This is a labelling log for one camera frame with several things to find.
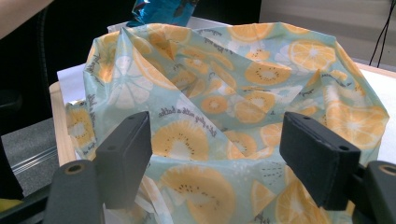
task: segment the metal screw hole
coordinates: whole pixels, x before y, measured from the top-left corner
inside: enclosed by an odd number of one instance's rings
[[[84,168],[85,168],[84,164],[74,164],[74,165],[67,167],[67,169],[65,169],[64,172],[67,175],[75,175],[75,174],[78,174],[79,172],[83,171]]]

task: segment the person's arm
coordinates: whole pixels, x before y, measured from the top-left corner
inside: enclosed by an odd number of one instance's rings
[[[0,39],[8,35],[53,0],[0,0]]]

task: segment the blue object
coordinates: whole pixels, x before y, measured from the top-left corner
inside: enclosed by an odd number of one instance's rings
[[[132,13],[134,21],[127,26],[167,23],[186,26],[199,0],[137,0]]]

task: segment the gray wall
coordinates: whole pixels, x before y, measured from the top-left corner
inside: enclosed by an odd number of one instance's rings
[[[367,64],[386,23],[390,3],[390,0],[262,0],[260,22],[282,21],[334,35],[351,58]],[[375,66],[381,46],[374,58]],[[391,17],[380,67],[396,70],[396,12]]]

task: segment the fabric bag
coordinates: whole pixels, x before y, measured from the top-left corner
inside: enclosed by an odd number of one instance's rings
[[[348,223],[317,208],[279,155],[283,114],[318,120],[375,160],[388,113],[333,36],[286,23],[191,30],[153,23],[93,41],[75,150],[148,111],[149,167],[129,223]]]

